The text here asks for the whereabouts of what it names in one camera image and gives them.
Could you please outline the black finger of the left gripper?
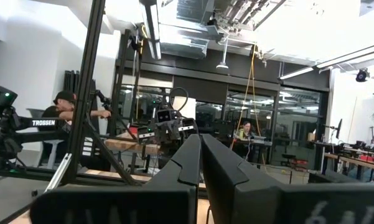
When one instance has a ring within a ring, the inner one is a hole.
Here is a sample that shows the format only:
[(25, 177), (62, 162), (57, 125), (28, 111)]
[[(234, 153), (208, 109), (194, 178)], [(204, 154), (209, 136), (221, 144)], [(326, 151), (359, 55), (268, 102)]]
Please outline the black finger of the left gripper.
[(181, 133), (185, 139), (187, 139), (191, 134), (197, 133), (197, 125), (193, 118), (184, 118), (182, 120)]
[(154, 124), (138, 127), (137, 139), (139, 144), (156, 144)]

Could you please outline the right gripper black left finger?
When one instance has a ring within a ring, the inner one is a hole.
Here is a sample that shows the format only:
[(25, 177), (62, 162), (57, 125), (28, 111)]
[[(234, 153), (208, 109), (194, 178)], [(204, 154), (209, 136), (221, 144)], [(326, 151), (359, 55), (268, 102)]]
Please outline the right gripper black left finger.
[(193, 134), (140, 187), (65, 187), (37, 198), (33, 224), (196, 223), (201, 140)]

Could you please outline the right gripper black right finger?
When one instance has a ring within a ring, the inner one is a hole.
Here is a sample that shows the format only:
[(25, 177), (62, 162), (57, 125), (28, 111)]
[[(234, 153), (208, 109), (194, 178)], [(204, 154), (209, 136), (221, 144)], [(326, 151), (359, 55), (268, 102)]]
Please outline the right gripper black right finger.
[(215, 223), (374, 223), (374, 184), (284, 184), (209, 134), (202, 159)]

